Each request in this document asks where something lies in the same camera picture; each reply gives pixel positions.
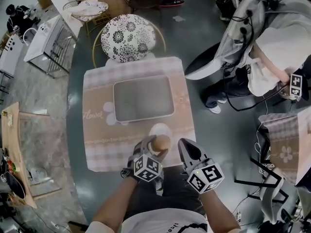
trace checkered tablecloth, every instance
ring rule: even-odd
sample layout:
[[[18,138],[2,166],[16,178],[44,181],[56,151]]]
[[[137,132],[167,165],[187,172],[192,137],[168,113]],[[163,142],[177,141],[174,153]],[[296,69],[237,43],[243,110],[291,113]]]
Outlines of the checkered tablecloth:
[[[115,119],[113,84],[136,78],[166,75],[170,79],[175,113],[172,116],[131,123]],[[176,57],[140,60],[89,70],[83,83],[83,128],[88,169],[118,171],[127,165],[134,146],[157,123],[166,124],[173,135],[173,147],[164,166],[180,165],[180,138],[195,141],[194,126],[181,60]]]
[[[311,167],[311,107],[259,117],[269,131],[270,160],[297,184]]]

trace black and white floral cushion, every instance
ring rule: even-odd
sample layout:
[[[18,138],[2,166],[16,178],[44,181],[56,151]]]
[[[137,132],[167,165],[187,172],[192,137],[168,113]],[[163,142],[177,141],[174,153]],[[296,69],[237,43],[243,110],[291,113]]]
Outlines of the black and white floral cushion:
[[[123,63],[142,59],[155,47],[156,35],[147,20],[127,14],[115,17],[106,24],[101,41],[109,58]]]

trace pink tablecloth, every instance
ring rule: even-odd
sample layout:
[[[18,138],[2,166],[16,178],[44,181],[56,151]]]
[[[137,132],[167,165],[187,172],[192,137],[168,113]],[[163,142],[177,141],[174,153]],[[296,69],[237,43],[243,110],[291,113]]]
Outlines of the pink tablecloth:
[[[113,104],[113,84],[135,78],[166,75],[170,79],[175,113],[172,116],[118,123]],[[134,146],[157,123],[165,123],[173,134],[173,147],[164,166],[180,165],[177,142],[195,140],[191,107],[181,60],[176,57],[141,60],[89,70],[83,84],[83,129],[88,169],[118,171],[127,165]]]

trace gray tray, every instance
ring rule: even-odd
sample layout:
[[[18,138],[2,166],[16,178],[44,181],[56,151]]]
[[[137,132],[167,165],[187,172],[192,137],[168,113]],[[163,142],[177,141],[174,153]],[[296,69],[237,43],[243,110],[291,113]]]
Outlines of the gray tray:
[[[117,82],[113,99],[118,122],[167,117],[175,111],[170,80],[165,75]]]

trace gray floor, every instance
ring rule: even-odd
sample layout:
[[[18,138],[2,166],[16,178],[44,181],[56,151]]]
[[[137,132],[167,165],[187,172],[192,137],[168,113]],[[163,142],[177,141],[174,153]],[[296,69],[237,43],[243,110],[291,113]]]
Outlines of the gray floor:
[[[74,46],[74,41],[71,41],[64,61],[64,67],[67,69],[71,67]],[[50,233],[51,230],[47,226],[55,232],[63,232],[65,231],[63,228],[55,228],[51,221],[64,227],[69,221],[86,223],[74,187],[67,151],[66,106],[69,76],[61,71],[56,74],[61,78],[51,79],[25,63],[23,59],[27,49],[24,45],[14,78],[10,80],[4,78],[3,84],[10,94],[0,94],[1,98],[4,99],[0,109],[19,102],[21,111],[47,110],[47,113],[51,115],[50,119],[32,118],[21,121],[20,148],[27,170],[30,171],[33,167],[43,167],[48,176],[52,178],[51,181],[32,188],[32,194],[39,195],[60,187],[62,191],[37,200],[37,209],[24,205],[15,206],[17,210],[16,219],[23,223],[23,227],[32,228],[38,232]],[[47,69],[50,63],[42,56],[37,58],[35,62],[43,69]],[[5,183],[0,182],[0,192],[10,190],[5,185]]]
[[[146,19],[160,25],[159,12],[154,10],[137,11]],[[172,17],[179,15],[185,21],[175,22]],[[214,0],[185,0],[179,7],[163,8],[161,31],[167,43],[167,52],[163,53],[161,45],[154,51],[157,57],[177,56],[186,68],[200,53],[221,40],[225,25],[219,20],[220,12]],[[82,85],[86,70],[92,69],[90,47],[85,33],[80,32],[75,49],[68,85],[67,138],[71,170],[75,181],[78,197],[88,222],[101,203],[120,183],[118,172],[96,173],[88,170],[83,141],[82,128]],[[106,56],[97,48],[96,60],[98,67],[105,65]],[[228,103],[221,105],[222,112],[214,115],[200,101],[199,91],[218,81],[220,72],[199,81],[187,81],[190,95],[196,139],[205,147],[209,157],[221,165],[226,176],[216,189],[224,204],[233,211],[238,203],[256,187],[249,187],[233,182],[234,177],[242,180],[261,182],[258,168],[249,161],[251,156],[257,157],[254,150],[258,116],[265,113],[265,104],[261,104],[244,112],[235,112]],[[254,103],[253,98],[234,99],[237,107],[245,107]],[[289,184],[284,190],[295,194],[295,188]],[[287,202],[290,208],[295,200]],[[248,199],[240,206],[242,213],[241,225],[262,221],[260,201]]]

